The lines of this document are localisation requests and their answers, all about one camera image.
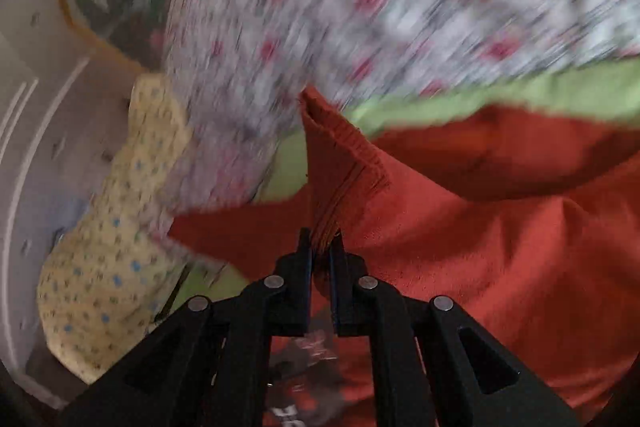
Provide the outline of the white red floral bedsheet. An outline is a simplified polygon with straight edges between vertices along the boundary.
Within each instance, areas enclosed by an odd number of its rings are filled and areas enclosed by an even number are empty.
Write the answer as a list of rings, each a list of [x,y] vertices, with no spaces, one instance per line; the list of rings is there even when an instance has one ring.
[[[192,136],[146,224],[248,202],[307,86],[344,106],[638,49],[639,0],[171,0],[163,63]]]

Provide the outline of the red knit sweater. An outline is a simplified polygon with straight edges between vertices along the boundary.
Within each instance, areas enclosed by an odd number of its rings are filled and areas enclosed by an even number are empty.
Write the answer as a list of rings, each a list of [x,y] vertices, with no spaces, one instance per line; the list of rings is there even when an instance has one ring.
[[[300,97],[308,178],[282,202],[178,216],[169,236],[263,277],[300,229],[371,273],[448,295],[584,421],[639,353],[639,133],[489,106],[366,138]]]

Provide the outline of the light green bed sheet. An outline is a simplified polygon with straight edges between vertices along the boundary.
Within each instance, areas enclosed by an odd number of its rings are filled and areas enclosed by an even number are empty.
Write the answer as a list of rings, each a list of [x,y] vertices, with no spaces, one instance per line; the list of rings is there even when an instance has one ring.
[[[345,109],[343,114],[371,138],[392,128],[447,124],[491,104],[639,127],[639,55],[412,98],[370,98]],[[302,188],[306,179],[306,144],[303,131],[298,130],[280,141],[270,176],[260,187],[257,202],[289,198]],[[205,272],[204,268],[184,268],[180,284],[174,290],[176,298],[171,311],[198,294],[212,300],[239,295],[247,284],[231,265],[219,265],[209,269],[208,274]]]

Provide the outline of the yellow dotted pillow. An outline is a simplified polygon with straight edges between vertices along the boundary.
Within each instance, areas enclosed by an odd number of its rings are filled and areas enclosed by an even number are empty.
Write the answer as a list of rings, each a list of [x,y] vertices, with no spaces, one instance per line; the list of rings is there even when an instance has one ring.
[[[43,262],[36,292],[46,345],[94,383],[134,347],[167,303],[183,268],[150,235],[156,195],[191,133],[160,75],[139,77],[128,135],[101,192]]]

